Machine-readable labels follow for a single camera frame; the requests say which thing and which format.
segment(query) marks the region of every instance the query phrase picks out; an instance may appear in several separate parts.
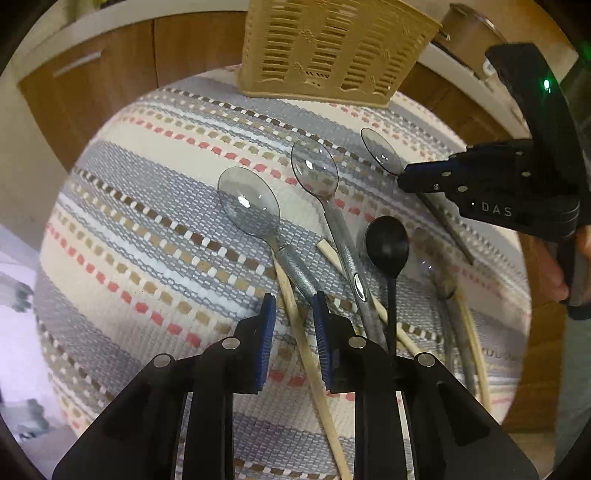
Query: table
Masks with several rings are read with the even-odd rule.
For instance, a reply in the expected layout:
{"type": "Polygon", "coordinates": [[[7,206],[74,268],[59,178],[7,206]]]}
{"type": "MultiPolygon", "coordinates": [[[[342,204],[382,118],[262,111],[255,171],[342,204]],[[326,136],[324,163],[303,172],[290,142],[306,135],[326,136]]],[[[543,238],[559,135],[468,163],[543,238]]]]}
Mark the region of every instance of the table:
{"type": "MultiPolygon", "coordinates": [[[[154,355],[201,353],[254,314],[270,291],[279,309],[268,381],[256,397],[236,395],[236,472],[335,477],[270,250],[230,223],[216,191],[229,167],[257,172],[277,196],[284,237],[359,323],[349,286],[316,248],[330,237],[320,204],[291,170],[291,145],[302,135],[333,153],[341,176],[336,201],[353,236],[373,218],[394,215],[410,234],[422,226],[442,242],[476,320],[493,415],[501,421],[521,373],[531,313],[517,236],[459,219],[441,200],[476,257],[471,267],[424,206],[376,169],[359,131],[375,128],[406,161],[443,160],[465,148],[461,139],[402,94],[386,110],[252,99],[238,92],[236,71],[182,80],[120,111],[89,143],[59,194],[41,250],[35,311],[50,379],[75,432],[154,355]]],[[[385,302],[384,279],[369,263],[366,270],[385,302]]],[[[310,309],[298,300],[315,345],[310,309]]],[[[398,280],[398,308],[412,339],[441,352],[434,288],[412,252],[398,280]]],[[[352,465],[354,395],[329,395],[329,406],[352,465]]]]}

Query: gray patterned cloth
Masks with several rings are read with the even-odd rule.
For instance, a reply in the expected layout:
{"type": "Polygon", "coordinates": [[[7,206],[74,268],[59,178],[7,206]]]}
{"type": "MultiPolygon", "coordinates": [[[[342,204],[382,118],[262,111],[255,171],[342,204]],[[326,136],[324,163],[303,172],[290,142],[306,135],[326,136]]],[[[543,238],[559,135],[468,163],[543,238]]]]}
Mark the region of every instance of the gray patterned cloth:
{"type": "MultiPolygon", "coordinates": [[[[258,396],[235,398],[236,472],[260,479],[337,476],[270,250],[232,225],[216,190],[229,167],[260,175],[279,201],[281,234],[341,313],[360,326],[350,287],[316,248],[330,239],[321,206],[291,171],[291,146],[304,137],[333,154],[340,175],[336,203],[354,237],[373,218],[394,215],[410,235],[420,226],[437,238],[475,318],[492,414],[501,421],[521,374],[531,313],[517,236],[459,219],[453,205],[438,199],[476,257],[468,265],[424,206],[371,162],[359,131],[376,129],[407,162],[443,160],[464,149],[461,139],[399,93],[384,110],[246,98],[235,72],[229,67],[188,78],[117,113],[59,194],[41,251],[35,309],[51,382],[75,432],[153,356],[203,352],[256,312],[269,291],[278,297],[269,374],[258,396]]],[[[385,301],[384,279],[369,263],[366,273],[385,301]]],[[[398,280],[398,318],[419,347],[442,353],[436,294],[413,252],[398,280]]],[[[316,352],[310,312],[305,327],[316,352]]],[[[327,401],[352,465],[354,395],[328,394],[327,401]]]]}

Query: tan basket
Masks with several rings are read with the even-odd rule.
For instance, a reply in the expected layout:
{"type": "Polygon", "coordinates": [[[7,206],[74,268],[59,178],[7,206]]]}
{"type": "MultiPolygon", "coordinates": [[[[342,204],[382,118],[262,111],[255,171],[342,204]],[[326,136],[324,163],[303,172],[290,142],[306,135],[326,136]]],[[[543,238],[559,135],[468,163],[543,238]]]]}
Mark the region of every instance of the tan basket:
{"type": "Polygon", "coordinates": [[[440,27],[400,0],[251,0],[240,89],[386,107],[440,27]]]}

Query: white countertop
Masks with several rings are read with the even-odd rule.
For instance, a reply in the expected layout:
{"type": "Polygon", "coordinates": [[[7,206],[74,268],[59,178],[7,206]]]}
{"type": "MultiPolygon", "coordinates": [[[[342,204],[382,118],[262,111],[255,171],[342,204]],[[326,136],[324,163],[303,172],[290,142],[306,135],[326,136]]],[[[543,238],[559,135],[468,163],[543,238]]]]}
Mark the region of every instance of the white countertop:
{"type": "MultiPolygon", "coordinates": [[[[125,0],[120,4],[82,17],[62,28],[30,51],[19,51],[12,58],[16,80],[19,81],[48,60],[102,33],[129,24],[191,12],[247,11],[248,0],[125,0]]],[[[449,55],[429,44],[421,53],[419,63],[445,78],[486,110],[513,137],[529,133],[512,113],[511,100],[502,92],[493,93],[470,70],[449,55]]]]}

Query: das logo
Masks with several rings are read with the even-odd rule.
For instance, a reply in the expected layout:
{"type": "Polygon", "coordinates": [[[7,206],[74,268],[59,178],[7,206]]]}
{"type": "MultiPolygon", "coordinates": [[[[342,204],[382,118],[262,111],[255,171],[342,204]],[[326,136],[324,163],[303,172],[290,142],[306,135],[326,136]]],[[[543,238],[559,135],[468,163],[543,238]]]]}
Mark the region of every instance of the das logo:
{"type": "Polygon", "coordinates": [[[498,205],[490,205],[486,202],[481,202],[481,207],[483,212],[492,212],[506,217],[510,217],[512,215],[511,207],[499,207],[498,205]]]}

